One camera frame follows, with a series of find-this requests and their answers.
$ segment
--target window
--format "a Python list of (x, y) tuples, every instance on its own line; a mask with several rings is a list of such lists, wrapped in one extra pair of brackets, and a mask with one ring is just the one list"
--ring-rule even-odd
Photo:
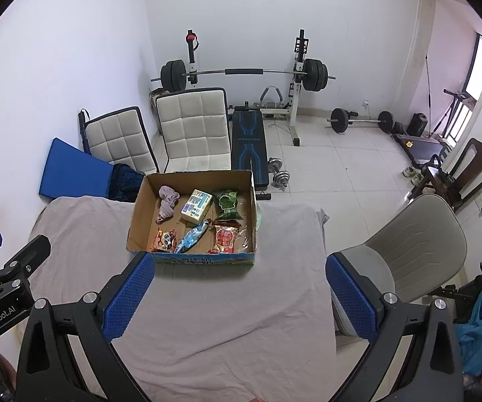
[[(479, 33), (476, 37), (474, 54), (472, 55), (472, 62), (468, 69), (463, 91), (476, 101), (479, 99), (482, 92), (482, 36)], [(457, 112), (444, 135), (450, 145), (455, 146), (457, 144), (471, 117), (472, 110), (463, 103), (458, 103)]]

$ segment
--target shoe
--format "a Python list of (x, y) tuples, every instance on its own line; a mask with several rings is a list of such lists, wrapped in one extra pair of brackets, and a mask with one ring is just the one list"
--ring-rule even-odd
[(417, 173), (416, 175), (414, 175), (414, 177), (411, 178), (411, 183), (413, 184), (413, 186), (418, 186), (420, 185), (422, 180), (423, 180), (423, 175), (420, 173)]
[(405, 177), (410, 178), (414, 177), (416, 174), (420, 173), (420, 169), (416, 169), (413, 166), (407, 166), (402, 172)]

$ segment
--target tile floor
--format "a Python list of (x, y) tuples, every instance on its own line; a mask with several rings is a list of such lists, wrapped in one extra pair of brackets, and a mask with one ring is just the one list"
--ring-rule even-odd
[[(401, 171), (409, 165), (408, 158), (379, 128), (349, 127), (336, 134), (325, 118), (299, 116), (301, 146), (294, 147), (283, 119), (265, 120), (264, 125), (267, 154), (282, 159), (291, 179), (285, 191), (270, 186), (272, 199), (262, 204), (302, 202), (323, 208), (330, 217), (325, 225), (329, 253), (363, 243), (405, 203), (412, 185)], [(156, 143), (154, 153), (163, 168), (167, 156), (162, 140)], [(403, 351), (404, 357), (407, 340), (402, 344), (405, 347), (398, 353)], [(365, 347), (364, 341), (338, 347), (339, 383), (349, 375)], [(388, 394), (399, 361), (396, 357), (377, 398)]]

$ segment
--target blue snack wrapper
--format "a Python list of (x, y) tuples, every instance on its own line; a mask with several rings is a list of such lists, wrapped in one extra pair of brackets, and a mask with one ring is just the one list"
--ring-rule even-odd
[(180, 252), (188, 251), (194, 244), (200, 240), (200, 237), (205, 233), (210, 223), (210, 219), (204, 219), (199, 225), (195, 226), (191, 231), (189, 231), (183, 239), (179, 242), (176, 249), (174, 249), (175, 254), (180, 254)]

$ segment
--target metal screw cap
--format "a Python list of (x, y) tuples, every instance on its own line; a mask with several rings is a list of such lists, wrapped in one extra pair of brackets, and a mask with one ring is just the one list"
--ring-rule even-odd
[(395, 304), (398, 301), (398, 297), (393, 293), (385, 293), (383, 298), (389, 304)]
[(39, 300), (37, 300), (35, 302), (35, 308), (37, 308), (38, 310), (42, 309), (43, 307), (45, 307), (46, 305), (46, 300), (44, 298), (40, 298)]
[(446, 308), (446, 303), (442, 299), (435, 299), (435, 307), (444, 310)]
[(88, 293), (85, 293), (85, 295), (83, 296), (83, 300), (87, 304), (91, 304), (96, 300), (97, 297), (98, 297), (97, 293), (93, 291), (89, 291)]

